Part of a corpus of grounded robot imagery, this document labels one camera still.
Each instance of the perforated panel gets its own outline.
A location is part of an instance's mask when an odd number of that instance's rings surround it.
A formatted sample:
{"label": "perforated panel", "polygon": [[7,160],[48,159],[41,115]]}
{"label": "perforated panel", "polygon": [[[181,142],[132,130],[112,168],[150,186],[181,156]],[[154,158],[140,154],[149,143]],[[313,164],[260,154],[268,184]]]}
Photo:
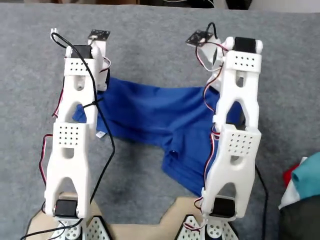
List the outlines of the perforated panel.
{"label": "perforated panel", "polygon": [[[185,221],[185,223],[193,226],[193,227],[199,227],[199,224],[196,220],[196,218],[192,215],[188,216]],[[182,226],[179,235],[177,236],[176,240],[200,240],[200,232],[199,231],[191,231],[184,226]]]}
{"label": "perforated panel", "polygon": [[233,229],[231,228],[228,222],[222,223],[222,233],[223,233],[222,240],[239,240],[236,233],[233,231]]}
{"label": "perforated panel", "polygon": [[88,240],[111,240],[100,218],[94,217],[87,227]]}
{"label": "perforated panel", "polygon": [[230,132],[228,152],[233,156],[239,157],[249,155],[254,148],[254,141],[256,141],[256,136],[251,135],[248,132]]}
{"label": "perforated panel", "polygon": [[[88,67],[93,73],[96,60],[85,59],[85,62],[88,64]],[[89,72],[80,58],[66,58],[64,65],[64,75],[89,76]]]}
{"label": "perforated panel", "polygon": [[75,148],[83,141],[85,130],[86,124],[55,122],[53,141],[62,148]]}
{"label": "perforated panel", "polygon": [[229,51],[226,54],[226,69],[260,73],[261,55],[242,51]]}

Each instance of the dark fabric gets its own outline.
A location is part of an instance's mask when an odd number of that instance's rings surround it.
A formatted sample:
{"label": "dark fabric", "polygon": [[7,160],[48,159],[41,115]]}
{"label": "dark fabric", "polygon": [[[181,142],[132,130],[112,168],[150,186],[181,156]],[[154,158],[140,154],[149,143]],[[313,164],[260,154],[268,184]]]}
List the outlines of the dark fabric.
{"label": "dark fabric", "polygon": [[319,240],[320,195],[280,210],[279,240]]}

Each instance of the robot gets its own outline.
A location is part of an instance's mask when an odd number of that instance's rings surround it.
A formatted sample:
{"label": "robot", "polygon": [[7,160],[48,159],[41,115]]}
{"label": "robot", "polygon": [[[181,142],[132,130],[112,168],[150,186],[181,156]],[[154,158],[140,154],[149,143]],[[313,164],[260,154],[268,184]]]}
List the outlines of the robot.
{"label": "robot", "polygon": [[[218,149],[209,170],[211,159],[207,161],[205,184],[201,197],[195,201],[195,206],[202,213],[202,223],[199,224],[193,215],[186,215],[177,240],[239,239],[230,222],[245,215],[261,139],[257,93],[263,44],[260,40],[242,37],[228,37],[221,43],[215,26],[214,34],[208,33],[208,29],[206,32],[197,31],[187,43],[196,47],[196,53],[201,50],[211,63],[209,71],[212,75],[205,90],[213,88],[220,93],[216,110],[213,111],[211,134],[212,144],[218,140]],[[45,214],[59,222],[56,229],[51,229],[50,240],[112,239],[101,217],[93,217],[87,224],[91,218],[90,203],[94,196],[90,196],[88,147],[89,141],[96,135],[99,112],[97,92],[108,87],[111,62],[106,62],[106,41],[109,34],[108,31],[92,30],[88,45],[65,46],[64,94],[53,124],[52,153],[44,193]],[[63,40],[54,28],[51,38],[60,45],[56,37]],[[245,129],[226,123],[228,111],[235,101],[242,106]],[[84,107],[86,123],[72,122],[72,114],[78,104]],[[72,180],[76,196],[59,194],[65,178]],[[234,184],[235,197],[219,195],[228,183]]]}
{"label": "robot", "polygon": [[[263,43],[243,37],[228,37],[221,43],[212,25],[214,34],[208,34],[209,24],[206,31],[196,31],[187,44],[196,47],[197,56],[200,49],[212,66],[204,90],[213,88],[220,94],[216,109],[208,106],[213,111],[211,142],[218,140],[218,148],[207,173],[213,151],[210,153],[201,197],[194,202],[201,211],[202,223],[187,215],[177,240],[238,240],[230,222],[244,217],[255,179],[255,159],[261,139],[257,94]],[[226,123],[228,111],[236,101],[244,113],[244,129]],[[235,197],[219,195],[229,183],[234,184]]]}

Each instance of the red cloth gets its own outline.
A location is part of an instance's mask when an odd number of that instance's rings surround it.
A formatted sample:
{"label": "red cloth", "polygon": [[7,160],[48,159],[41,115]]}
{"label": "red cloth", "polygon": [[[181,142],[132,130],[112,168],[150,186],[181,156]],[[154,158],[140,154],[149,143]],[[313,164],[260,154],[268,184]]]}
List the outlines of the red cloth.
{"label": "red cloth", "polygon": [[297,167],[299,167],[300,163],[297,163],[295,165],[293,165],[291,168],[289,168],[289,170],[285,171],[283,173],[283,181],[284,181],[284,184],[285,184],[285,187],[288,186],[290,180],[291,180],[291,173],[293,172],[293,170],[295,170]]}

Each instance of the white plastic part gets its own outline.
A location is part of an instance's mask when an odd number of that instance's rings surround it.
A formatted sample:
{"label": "white plastic part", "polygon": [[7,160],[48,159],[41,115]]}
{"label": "white plastic part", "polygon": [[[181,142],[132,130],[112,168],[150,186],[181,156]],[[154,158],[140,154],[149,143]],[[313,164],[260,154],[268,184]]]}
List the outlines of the white plastic part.
{"label": "white plastic part", "polygon": [[101,139],[101,138],[103,138],[103,137],[106,135],[106,133],[103,132],[103,131],[98,131],[95,135],[96,135],[99,139]]}
{"label": "white plastic part", "polygon": [[50,39],[53,41],[53,38],[51,36],[52,33],[58,34],[58,29],[55,27],[55,28],[51,28],[51,30],[50,30]]}
{"label": "white plastic part", "polygon": [[210,43],[206,43],[202,47],[198,47],[198,49],[203,52],[203,54],[205,55],[205,57],[207,58],[209,63],[211,63],[211,65],[212,65],[213,60],[214,60],[214,54],[215,54],[216,50],[221,51],[221,48],[217,47],[217,45],[215,45],[215,44],[221,44],[221,41],[219,38],[216,39],[215,36],[213,35],[208,40],[208,42],[210,42]]}
{"label": "white plastic part", "polygon": [[[98,76],[98,64],[95,59],[85,59],[93,77]],[[59,107],[57,122],[69,122],[78,104],[83,106],[95,100],[93,81],[79,58],[66,58],[64,68],[63,98]],[[95,105],[84,109],[86,123],[89,124],[92,139],[96,135],[98,110]]]}
{"label": "white plastic part", "polygon": [[[229,51],[222,69],[220,99],[216,104],[213,122],[218,132],[226,123],[227,114],[238,101],[241,104],[247,126],[258,128],[259,105],[257,101],[259,74],[261,71],[261,55]],[[243,78],[243,86],[237,86],[237,80]]]}
{"label": "white plastic part", "polygon": [[206,226],[206,232],[212,239],[218,239],[223,234],[222,222],[210,219]]}
{"label": "white plastic part", "polygon": [[[234,47],[235,39],[233,37],[229,36],[229,37],[226,38],[226,40],[223,43],[221,43],[220,39],[218,39],[216,41],[216,43],[221,44],[227,50],[231,50]],[[214,53],[216,51],[216,59],[215,59],[215,62],[213,64],[213,66],[212,66],[212,69],[218,69],[222,65],[222,63],[224,61],[224,59],[223,59],[224,52],[223,52],[221,47],[218,47],[218,46],[216,46],[214,44],[211,44],[211,43],[207,43],[201,48],[201,50],[204,52],[204,54],[206,55],[208,61],[211,62],[211,63],[213,61],[213,55],[214,55]],[[214,80],[217,77],[218,73],[219,73],[218,71],[213,72],[211,77],[208,79],[207,83],[209,83],[212,80]],[[213,87],[218,92],[220,92],[221,77],[218,77],[218,79],[216,79],[213,83],[211,83],[211,87]]]}
{"label": "white plastic part", "polygon": [[111,240],[99,217],[93,217],[88,225],[86,240]]}
{"label": "white plastic part", "polygon": [[234,125],[222,125],[218,150],[202,190],[201,209],[208,217],[212,212],[215,198],[228,183],[233,183],[235,195],[235,217],[245,215],[255,179],[255,159],[261,133],[257,128],[237,130]]}
{"label": "white plastic part", "polygon": [[[234,45],[233,37],[228,37],[222,45],[229,51],[222,58],[222,72],[218,85],[215,85],[220,91],[220,99],[212,120],[216,131],[220,133],[220,138],[216,158],[207,174],[206,189],[202,189],[201,210],[203,219],[208,222],[226,220],[210,214],[218,193],[229,183],[234,184],[236,194],[235,215],[228,221],[245,215],[254,184],[255,159],[261,139],[258,130],[257,94],[263,44],[256,40],[257,53],[231,50]],[[239,78],[243,78],[242,86],[237,85]],[[241,104],[245,116],[245,130],[238,130],[234,125],[226,124],[227,114],[236,101]]]}
{"label": "white plastic part", "polygon": [[47,167],[45,213],[54,216],[59,188],[70,178],[77,193],[77,216],[89,213],[90,172],[88,166],[89,125],[85,123],[55,122],[53,124],[52,153]]}
{"label": "white plastic part", "polygon": [[[106,67],[108,67],[108,64],[103,61],[103,59],[106,57],[106,49],[107,49],[107,42],[106,41],[98,41],[98,40],[93,40],[89,39],[88,40],[88,44],[92,46],[92,56],[95,59],[102,59],[101,62],[101,69],[105,69]],[[106,84],[106,78],[108,75],[108,71],[103,71],[103,72],[99,72],[98,74],[98,78],[96,79],[96,83],[97,83],[97,90],[98,91],[105,91],[107,90],[107,84]]]}
{"label": "white plastic part", "polygon": [[[57,228],[61,228],[61,227],[65,227],[65,226],[71,226],[74,225],[77,220],[71,220],[71,221],[67,221],[67,220],[62,220],[60,219],[60,222],[63,223],[63,225],[61,223],[59,223],[59,225],[57,226]],[[82,228],[82,232],[86,232],[86,222],[82,221],[81,224],[72,227],[72,228],[67,228],[65,230],[56,230],[53,232],[52,236],[50,238],[56,238],[56,240],[77,240],[80,235],[81,235],[81,228]],[[88,240],[87,235],[83,234],[82,237],[80,238],[81,240]]]}
{"label": "white plastic part", "polygon": [[[199,227],[199,223],[197,222],[196,218],[192,215],[188,216],[184,222],[193,226],[194,228]],[[176,240],[200,240],[200,232],[191,231],[182,226]]]}

